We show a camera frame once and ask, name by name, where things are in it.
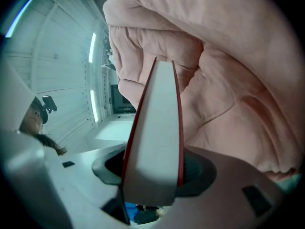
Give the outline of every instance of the dark hair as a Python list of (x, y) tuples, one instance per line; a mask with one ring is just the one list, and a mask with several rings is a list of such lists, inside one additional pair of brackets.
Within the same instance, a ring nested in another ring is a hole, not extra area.
[(57, 143), (55, 143), (54, 140), (49, 138), (47, 135), (36, 134), (34, 137), (39, 140), (42, 145), (54, 148), (58, 155), (64, 155), (67, 152), (66, 148), (60, 148)]

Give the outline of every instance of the person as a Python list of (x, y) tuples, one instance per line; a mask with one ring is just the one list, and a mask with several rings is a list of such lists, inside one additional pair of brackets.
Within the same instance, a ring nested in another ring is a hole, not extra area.
[(137, 109), (155, 58), (173, 62), (186, 146), (273, 181), (301, 174), (305, 67), (291, 24), (271, 0), (181, 1), (104, 3), (120, 93)]
[(41, 134), (42, 125), (47, 123), (47, 121), (48, 114), (42, 107), (39, 99), (35, 97), (23, 118), (19, 130), (23, 133), (33, 136), (38, 141), (40, 141), (43, 146), (55, 149), (57, 155), (64, 155), (67, 152), (65, 148), (59, 147), (58, 144), (50, 137)]

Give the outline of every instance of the white wall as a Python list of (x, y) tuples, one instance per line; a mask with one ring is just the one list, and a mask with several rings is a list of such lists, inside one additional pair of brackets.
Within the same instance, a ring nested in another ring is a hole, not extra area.
[(116, 74), (115, 71), (109, 70), (109, 76), (110, 76), (110, 85), (117, 85), (117, 84), (119, 84), (118, 75)]
[(99, 123), (85, 139), (90, 150), (107, 148), (128, 141), (134, 121), (132, 114), (114, 114)]

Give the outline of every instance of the white ceiling panel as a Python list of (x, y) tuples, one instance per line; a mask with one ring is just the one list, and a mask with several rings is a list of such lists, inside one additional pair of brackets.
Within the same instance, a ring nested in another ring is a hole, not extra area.
[[(96, 43), (89, 63), (93, 33)], [(99, 121), (108, 115), (100, 99), (107, 33), (93, 0), (33, 0), (6, 44), (9, 62), (37, 97), (42, 101), (44, 95), (52, 96), (58, 109), (49, 114), (43, 132), (69, 153), (89, 150), (84, 137), (96, 126), (90, 90)]]

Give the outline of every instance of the pink blanket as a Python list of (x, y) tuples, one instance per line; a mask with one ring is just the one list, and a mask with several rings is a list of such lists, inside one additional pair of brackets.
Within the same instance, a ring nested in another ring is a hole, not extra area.
[(103, 10), (119, 90), (133, 106), (155, 56), (174, 60), (186, 145), (240, 158), (273, 179), (298, 172), (304, 61), (270, 0), (108, 0)]

